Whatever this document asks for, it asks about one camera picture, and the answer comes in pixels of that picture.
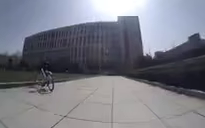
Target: grass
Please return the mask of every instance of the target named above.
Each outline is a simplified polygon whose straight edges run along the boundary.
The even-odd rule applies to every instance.
[[[83,74],[67,74],[67,73],[55,73],[53,74],[55,79],[75,79],[85,77]],[[23,81],[35,81],[38,76],[38,72],[34,71],[10,71],[0,69],[0,83],[2,82],[23,82]]]

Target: building facade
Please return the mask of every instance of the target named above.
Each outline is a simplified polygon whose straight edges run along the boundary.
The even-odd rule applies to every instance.
[[[82,69],[116,69],[134,66],[143,56],[138,17],[118,17],[117,22],[93,22],[57,28],[25,38],[23,59],[31,65],[43,61]]]

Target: low wall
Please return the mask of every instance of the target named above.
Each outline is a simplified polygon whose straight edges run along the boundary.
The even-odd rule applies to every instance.
[[[205,91],[205,56],[141,69],[129,76]]]

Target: paved plaza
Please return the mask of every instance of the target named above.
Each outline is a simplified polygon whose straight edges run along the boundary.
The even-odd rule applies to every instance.
[[[0,128],[205,128],[205,100],[121,76],[0,89]]]

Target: bicycle wheel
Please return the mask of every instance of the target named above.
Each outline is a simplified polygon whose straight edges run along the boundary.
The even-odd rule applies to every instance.
[[[55,88],[54,80],[53,80],[53,79],[51,79],[50,81],[48,81],[47,87],[48,87],[48,90],[49,90],[50,92],[53,92],[53,90],[54,90],[54,88]]]

